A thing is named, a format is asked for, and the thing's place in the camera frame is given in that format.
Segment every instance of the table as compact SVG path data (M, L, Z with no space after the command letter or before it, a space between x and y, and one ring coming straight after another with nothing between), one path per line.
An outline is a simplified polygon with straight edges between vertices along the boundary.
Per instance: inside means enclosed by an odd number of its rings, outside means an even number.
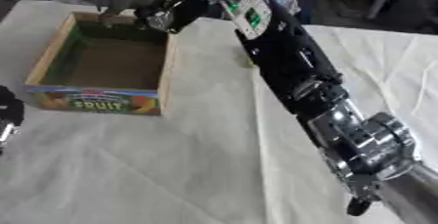
M20 2L0 24L0 82L23 81L69 11ZM0 157L0 223L399 224L379 203L348 217L348 195L274 98L230 22L178 35L164 116L26 107ZM438 38L309 25L365 115L388 111L423 140L438 168Z

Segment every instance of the white tablecloth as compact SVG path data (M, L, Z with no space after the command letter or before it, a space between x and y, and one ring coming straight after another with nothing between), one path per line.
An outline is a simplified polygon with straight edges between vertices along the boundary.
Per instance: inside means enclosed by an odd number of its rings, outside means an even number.
M0 24L0 83L23 82L69 11L21 2ZM0 223L400 223L380 204L361 218L293 116L257 75L230 22L178 35L164 116L26 107L0 157ZM308 26L363 112L391 111L438 164L438 38Z

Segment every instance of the metal part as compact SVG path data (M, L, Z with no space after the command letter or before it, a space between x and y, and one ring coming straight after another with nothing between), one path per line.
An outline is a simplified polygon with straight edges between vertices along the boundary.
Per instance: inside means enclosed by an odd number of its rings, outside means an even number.
M0 120L0 146L6 143L8 138L16 133L16 126L9 120Z
M438 220L438 174L422 162L379 182L375 193L407 224L435 224Z
M308 122L331 171L362 201L378 201L374 185L401 176L416 162L409 130L387 113L363 120L351 102Z
M0 155L11 135L22 124L24 105L6 87L0 86Z

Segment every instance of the open box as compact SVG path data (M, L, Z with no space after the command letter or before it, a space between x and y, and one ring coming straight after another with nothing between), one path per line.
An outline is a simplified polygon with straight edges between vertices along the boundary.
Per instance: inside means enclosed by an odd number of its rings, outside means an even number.
M136 29L132 17L117 17L107 28L97 16L66 19L27 78L27 91L50 110L161 114L173 37Z

